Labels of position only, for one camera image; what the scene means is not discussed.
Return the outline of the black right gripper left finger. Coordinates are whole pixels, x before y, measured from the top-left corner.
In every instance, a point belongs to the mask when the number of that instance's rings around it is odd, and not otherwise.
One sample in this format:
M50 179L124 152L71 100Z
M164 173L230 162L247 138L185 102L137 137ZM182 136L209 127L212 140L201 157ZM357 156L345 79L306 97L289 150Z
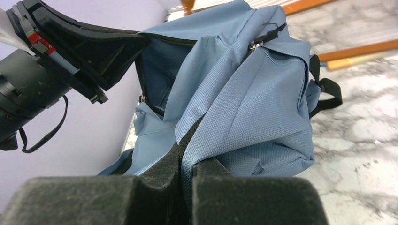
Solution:
M33 178L3 211L3 225L187 225L177 145L143 174Z

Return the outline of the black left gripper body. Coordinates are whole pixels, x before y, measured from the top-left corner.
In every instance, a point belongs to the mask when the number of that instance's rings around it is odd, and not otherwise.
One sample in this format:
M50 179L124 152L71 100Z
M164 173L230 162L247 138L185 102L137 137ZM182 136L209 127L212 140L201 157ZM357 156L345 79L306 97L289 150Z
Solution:
M70 90L71 73L16 50L0 62L0 138L5 140Z

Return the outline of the blue student backpack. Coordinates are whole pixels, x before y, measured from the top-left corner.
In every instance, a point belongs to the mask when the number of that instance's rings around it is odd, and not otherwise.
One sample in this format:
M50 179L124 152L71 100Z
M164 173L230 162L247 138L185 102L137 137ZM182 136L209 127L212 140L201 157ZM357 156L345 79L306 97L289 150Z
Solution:
M141 175L173 144L187 195L208 158L240 177L294 176L314 163L311 118L340 106L341 89L319 78L320 59L290 37L281 6L235 0L141 35L150 44L135 62L137 140L102 175Z

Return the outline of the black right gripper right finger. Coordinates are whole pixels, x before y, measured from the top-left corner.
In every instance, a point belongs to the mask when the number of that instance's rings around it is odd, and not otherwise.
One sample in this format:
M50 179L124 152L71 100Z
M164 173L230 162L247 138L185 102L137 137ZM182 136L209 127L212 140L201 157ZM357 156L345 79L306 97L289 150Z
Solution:
M302 178L234 177L215 158L193 167L195 225L327 225L314 186Z

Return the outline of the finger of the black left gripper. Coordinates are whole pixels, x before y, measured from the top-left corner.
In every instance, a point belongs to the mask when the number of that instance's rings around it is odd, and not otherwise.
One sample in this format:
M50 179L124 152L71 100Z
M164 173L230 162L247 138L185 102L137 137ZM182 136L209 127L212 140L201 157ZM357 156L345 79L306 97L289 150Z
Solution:
M42 66L91 103L107 101L105 91L150 43L137 31L78 22L40 0L13 5L12 26Z

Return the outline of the orange wooden shelf rack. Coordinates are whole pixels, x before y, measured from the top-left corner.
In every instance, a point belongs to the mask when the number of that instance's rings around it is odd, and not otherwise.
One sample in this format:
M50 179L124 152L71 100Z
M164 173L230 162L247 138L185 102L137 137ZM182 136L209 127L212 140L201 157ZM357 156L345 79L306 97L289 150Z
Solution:
M398 52L396 0L249 0L252 8L280 5L293 38L316 54L360 47Z

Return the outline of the orange highlighter pen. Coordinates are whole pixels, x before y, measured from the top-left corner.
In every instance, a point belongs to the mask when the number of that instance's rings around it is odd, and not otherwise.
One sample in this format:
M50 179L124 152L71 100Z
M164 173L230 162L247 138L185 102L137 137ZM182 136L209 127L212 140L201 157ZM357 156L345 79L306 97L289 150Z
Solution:
M358 64L367 63L372 60L378 60L378 59L381 59L384 57L392 56L397 53L398 53L397 50L393 50L393 51L379 52L379 53L361 55L361 56L356 56L356 57L351 57L351 58L345 58L345 59L340 59L340 60L322 62L321 67L326 68L329 71L335 71L335 70L355 66Z

